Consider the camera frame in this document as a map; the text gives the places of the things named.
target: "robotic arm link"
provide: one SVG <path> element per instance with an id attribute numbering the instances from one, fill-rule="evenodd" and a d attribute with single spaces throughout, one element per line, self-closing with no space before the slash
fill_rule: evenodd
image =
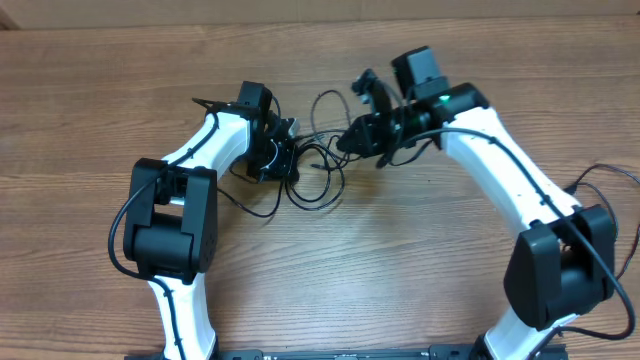
<path id="1" fill-rule="evenodd" d="M 372 113 L 357 118 L 337 148 L 365 158 L 381 155 L 380 168 L 393 164 L 399 148 L 433 140 L 473 177 L 517 239 L 504 278 L 509 308 L 474 345 L 445 346 L 448 358 L 567 359 L 563 347 L 542 348 L 565 325 L 609 299 L 614 289 L 626 299 L 633 319 L 627 334 L 619 334 L 628 336 L 635 315 L 610 270 L 615 238 L 609 214 L 600 206 L 583 208 L 556 186 L 473 85 L 449 86 L 428 47 L 403 54 L 392 66 L 406 104 L 392 108 L 389 87 L 366 70 L 352 89 L 371 104 Z M 271 112 L 271 98 L 263 85 L 245 82 L 236 102 L 198 100 L 207 108 L 202 129 L 163 161 L 140 159 L 134 166 L 131 198 L 123 207 L 124 252 L 137 264 L 132 276 L 148 280 L 156 294 L 166 336 L 164 352 L 144 359 L 231 356 L 217 351 L 204 289 L 217 241 L 217 180 L 238 158 L 247 160 L 247 175 L 259 182 L 285 176 L 297 180 L 298 123 Z M 155 212 L 156 205 L 169 203 L 184 206 L 183 216 Z M 442 346 L 434 345 L 411 356 L 429 360 L 435 349 L 442 354 Z M 245 360 L 254 353 L 233 354 Z M 393 357 L 408 354 L 399 351 Z M 279 357 L 310 359 L 307 355 Z"/>

